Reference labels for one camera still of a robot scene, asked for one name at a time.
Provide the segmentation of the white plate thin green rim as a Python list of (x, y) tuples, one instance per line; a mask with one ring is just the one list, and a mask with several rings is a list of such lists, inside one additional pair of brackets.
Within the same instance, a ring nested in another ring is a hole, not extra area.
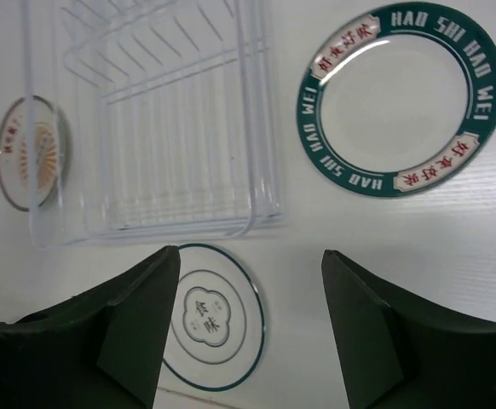
[(164, 365), (186, 385), (223, 392), (257, 369), (267, 323), (260, 291), (236, 257), (218, 246), (180, 245), (181, 269)]

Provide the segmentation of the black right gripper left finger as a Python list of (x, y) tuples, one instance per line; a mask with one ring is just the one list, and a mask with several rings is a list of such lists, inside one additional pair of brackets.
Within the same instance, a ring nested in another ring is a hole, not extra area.
[(179, 282), (166, 246), (15, 323), (0, 322), (0, 408), (151, 408)]

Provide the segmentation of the green rim lettered plate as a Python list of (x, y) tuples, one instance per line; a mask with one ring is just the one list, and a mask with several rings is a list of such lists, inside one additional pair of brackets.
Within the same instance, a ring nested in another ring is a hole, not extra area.
[(354, 17), (315, 51), (297, 129), (313, 166), (375, 198), (456, 176), (496, 129), (496, 43), (467, 14), (392, 3)]

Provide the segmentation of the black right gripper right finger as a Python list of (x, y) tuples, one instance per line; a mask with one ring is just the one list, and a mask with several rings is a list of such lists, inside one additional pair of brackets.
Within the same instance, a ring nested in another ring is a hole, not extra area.
[(496, 322), (325, 251), (322, 279), (349, 406), (496, 408)]

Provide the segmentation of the orange sunburst plate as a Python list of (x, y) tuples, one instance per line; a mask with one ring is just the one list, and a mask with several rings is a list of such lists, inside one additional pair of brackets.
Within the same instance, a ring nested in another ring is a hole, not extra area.
[(26, 101), (19, 98), (0, 123), (0, 190), (15, 209), (28, 212), (31, 206), (30, 175), (36, 177), (36, 202), (45, 205), (66, 176), (70, 161), (71, 132), (65, 113), (39, 95), (34, 107), (34, 136), (26, 135)]

